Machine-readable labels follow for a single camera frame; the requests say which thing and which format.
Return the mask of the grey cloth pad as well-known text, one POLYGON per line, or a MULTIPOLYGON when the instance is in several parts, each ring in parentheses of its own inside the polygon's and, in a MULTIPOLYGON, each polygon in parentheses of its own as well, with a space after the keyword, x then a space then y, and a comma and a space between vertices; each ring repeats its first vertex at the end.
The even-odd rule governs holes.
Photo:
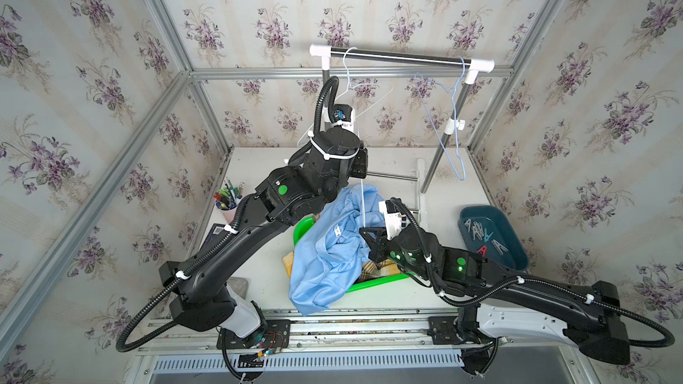
POLYGON ((230 277, 227 286, 229 286, 229 291, 231 292, 231 297, 233 299, 240 298, 242 300, 247 300, 249 281, 246 278, 230 277))

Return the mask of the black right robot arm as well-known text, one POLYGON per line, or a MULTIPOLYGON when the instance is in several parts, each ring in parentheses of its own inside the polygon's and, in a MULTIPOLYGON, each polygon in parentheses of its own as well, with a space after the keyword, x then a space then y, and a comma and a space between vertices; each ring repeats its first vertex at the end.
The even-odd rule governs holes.
POLYGON ((431 320, 434 344, 455 344, 461 367, 484 376, 512 336, 556 341, 593 360, 615 366, 631 362, 632 348, 668 348, 674 335, 664 326, 622 308, 616 287, 562 284, 507 268, 481 254, 445 247, 419 226, 393 197, 380 204, 384 223, 359 234, 371 261, 392 261, 403 274, 451 307, 457 316, 431 320))

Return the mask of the dark teal plastic tray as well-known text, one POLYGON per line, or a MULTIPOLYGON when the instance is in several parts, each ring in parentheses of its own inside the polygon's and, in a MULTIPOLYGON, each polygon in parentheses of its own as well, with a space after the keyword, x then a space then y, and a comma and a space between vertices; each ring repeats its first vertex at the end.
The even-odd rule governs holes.
POLYGON ((517 271, 526 271, 528 269, 530 264, 528 255, 514 231, 512 224, 510 224, 507 216, 500 209, 494 206, 464 207, 460 212, 458 227, 465 246, 470 252, 477 252, 480 247, 485 245, 487 247, 487 254, 483 257, 490 261, 497 262, 507 268, 512 268, 517 271), (491 240, 487 243, 483 240, 474 240, 471 231, 468 232, 466 227, 464 227, 464 222, 468 219, 471 219, 471 222, 480 222, 483 229, 486 229, 489 233, 494 233, 491 240), (509 252, 504 256, 500 256, 491 244, 493 239, 505 245, 509 249, 509 252))

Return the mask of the pink pen cup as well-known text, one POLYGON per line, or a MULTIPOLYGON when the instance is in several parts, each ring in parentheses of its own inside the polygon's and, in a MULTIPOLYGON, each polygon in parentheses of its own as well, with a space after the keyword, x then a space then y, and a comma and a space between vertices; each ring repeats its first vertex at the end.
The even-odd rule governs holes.
POLYGON ((226 222, 234 220, 242 198, 243 187, 235 186, 231 180, 226 180, 224 185, 213 194, 215 206, 221 212, 226 222))

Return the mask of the yellow plaid shirt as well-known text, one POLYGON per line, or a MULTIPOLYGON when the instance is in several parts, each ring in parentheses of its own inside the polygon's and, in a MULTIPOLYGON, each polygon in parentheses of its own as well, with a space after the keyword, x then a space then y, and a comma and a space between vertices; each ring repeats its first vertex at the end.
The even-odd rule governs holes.
MULTIPOLYGON (((294 255, 294 252, 290 252, 282 258, 282 263, 285 267, 286 275, 288 278, 290 278, 292 275, 294 255)), ((380 263, 368 261, 363 264, 360 277, 357 279, 356 283, 364 283, 366 281, 375 280, 379 278, 396 277, 401 275, 402 273, 398 269, 398 266, 392 261, 383 261, 380 263)))

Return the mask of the light blue wire hanger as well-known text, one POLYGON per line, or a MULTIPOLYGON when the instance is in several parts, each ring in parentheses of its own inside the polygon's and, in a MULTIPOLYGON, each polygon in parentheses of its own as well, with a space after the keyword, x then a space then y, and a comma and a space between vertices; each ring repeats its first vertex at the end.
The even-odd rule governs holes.
POLYGON ((462 71, 461 74, 458 76, 457 80, 455 81, 455 83, 453 84, 453 86, 450 88, 446 88, 443 84, 436 83, 436 85, 440 87, 449 96, 452 110, 448 119, 441 126, 441 135, 439 136, 439 147, 437 148, 435 153, 435 155, 438 156, 438 158, 434 158, 432 160, 432 164, 435 165, 435 169, 438 169, 441 159, 446 158, 446 161, 448 162, 456 179, 458 179, 459 181, 465 181, 467 174, 464 166, 464 160, 460 156, 460 153, 455 153, 456 163, 458 163, 459 165, 455 164, 455 161, 451 158, 450 154, 448 153, 448 142, 450 141, 450 138, 453 135, 457 135, 458 132, 458 108, 456 105, 456 96, 458 94, 460 85, 462 83, 462 80, 464 80, 467 71, 467 66, 464 57, 458 56, 456 58, 456 61, 460 64, 462 71))

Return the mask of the metal clothes rack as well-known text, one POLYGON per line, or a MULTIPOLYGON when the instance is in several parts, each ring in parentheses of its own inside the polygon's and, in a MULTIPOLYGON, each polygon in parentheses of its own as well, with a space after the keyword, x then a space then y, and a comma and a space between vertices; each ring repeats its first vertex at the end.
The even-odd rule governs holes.
MULTIPOLYGON (((366 108, 357 113, 357 116, 361 117, 373 107, 379 106, 379 110, 372 114, 376 128, 371 131, 371 134, 386 140, 396 140, 400 147, 418 147, 420 142, 429 140, 435 143, 437 150, 441 126, 451 114, 452 106, 449 96, 436 83, 441 83, 446 88, 453 86, 462 71, 456 58, 388 53, 357 47, 344 49, 336 46, 321 46, 320 44, 310 46, 309 53, 313 57, 320 58, 325 74, 331 69, 333 58, 339 58, 343 62, 352 59, 402 64, 404 69, 410 72, 406 76, 407 97, 405 104, 403 106, 398 105, 392 96, 393 90, 389 90, 384 96, 368 103, 366 108)), ((464 137, 459 133, 470 123, 469 120, 461 116, 468 95, 473 92, 473 86, 481 75, 490 74, 496 68, 493 60, 464 60, 467 71, 456 96, 458 132, 448 142, 448 153, 456 165, 459 164, 456 163, 455 153, 460 153, 460 142, 464 140, 464 137)), ((436 170, 435 165, 431 162, 420 186, 422 194, 430 186, 436 170)))

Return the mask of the teal clothespin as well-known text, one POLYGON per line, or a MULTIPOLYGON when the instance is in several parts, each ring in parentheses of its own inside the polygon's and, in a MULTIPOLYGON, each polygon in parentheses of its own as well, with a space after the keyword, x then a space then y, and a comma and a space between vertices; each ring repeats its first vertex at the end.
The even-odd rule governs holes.
POLYGON ((489 242, 493 236, 494 236, 494 233, 489 233, 486 229, 484 229, 483 241, 485 243, 489 242))

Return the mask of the grey clothespin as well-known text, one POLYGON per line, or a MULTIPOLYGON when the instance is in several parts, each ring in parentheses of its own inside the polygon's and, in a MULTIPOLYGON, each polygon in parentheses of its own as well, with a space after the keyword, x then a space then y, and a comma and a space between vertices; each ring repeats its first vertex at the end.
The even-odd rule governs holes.
POLYGON ((499 243, 499 242, 498 242, 497 240, 495 240, 495 239, 493 239, 493 240, 491 241, 491 244, 492 244, 492 246, 496 249, 496 251, 498 252, 498 254, 499 254, 500 256, 504 256, 507 252, 509 252, 509 249, 508 249, 505 245, 499 243))
POLYGON ((483 240, 486 235, 480 222, 473 222, 471 224, 471 234, 474 240, 483 240))

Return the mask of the green perforated plastic basket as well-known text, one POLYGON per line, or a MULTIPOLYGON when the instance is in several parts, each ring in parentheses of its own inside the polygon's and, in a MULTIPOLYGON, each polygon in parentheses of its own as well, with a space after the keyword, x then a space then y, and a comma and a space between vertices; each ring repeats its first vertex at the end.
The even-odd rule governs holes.
MULTIPOLYGON (((313 227, 315 223, 316 220, 313 217, 307 217, 295 225, 295 229, 293 230, 293 246, 297 246, 301 238, 313 227)), ((370 261, 363 266, 363 270, 359 279, 350 287, 347 293, 353 293, 405 279, 408 279, 408 276, 402 274, 398 270, 398 267, 390 261, 386 261, 380 265, 370 261)))

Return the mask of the dark blue card booklet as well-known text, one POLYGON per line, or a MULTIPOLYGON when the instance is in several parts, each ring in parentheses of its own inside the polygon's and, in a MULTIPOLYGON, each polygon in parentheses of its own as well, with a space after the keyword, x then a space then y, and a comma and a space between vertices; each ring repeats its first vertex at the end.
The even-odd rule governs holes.
POLYGON ((221 223, 215 223, 207 233, 204 242, 202 244, 202 247, 211 247, 220 242, 221 237, 225 233, 224 231, 225 224, 221 223))

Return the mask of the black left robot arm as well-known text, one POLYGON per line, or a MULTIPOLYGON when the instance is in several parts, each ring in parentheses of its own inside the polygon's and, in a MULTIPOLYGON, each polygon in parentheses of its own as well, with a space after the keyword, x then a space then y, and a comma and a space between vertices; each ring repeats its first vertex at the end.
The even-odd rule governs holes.
POLYGON ((236 338, 253 348, 268 332, 255 302, 247 302, 228 284, 229 278, 268 241, 302 218, 321 213, 347 187, 351 178, 367 176, 367 150, 354 132, 343 128, 348 106, 337 108, 340 81, 323 83, 312 135, 287 161, 238 204, 232 222, 186 261, 169 261, 160 268, 163 290, 126 325, 116 350, 126 353, 176 326, 196 332, 220 332, 221 350, 236 338))

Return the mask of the light blue shirt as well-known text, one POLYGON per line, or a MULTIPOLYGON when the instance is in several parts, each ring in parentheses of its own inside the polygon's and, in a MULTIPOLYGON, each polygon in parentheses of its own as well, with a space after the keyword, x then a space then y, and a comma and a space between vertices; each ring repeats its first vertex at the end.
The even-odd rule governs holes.
MULTIPOLYGON (((317 314, 343 298, 369 261, 362 226, 360 186, 341 190, 298 242, 293 256, 288 298, 304 316, 317 314)), ((378 188, 365 185, 366 227, 384 227, 378 188)))

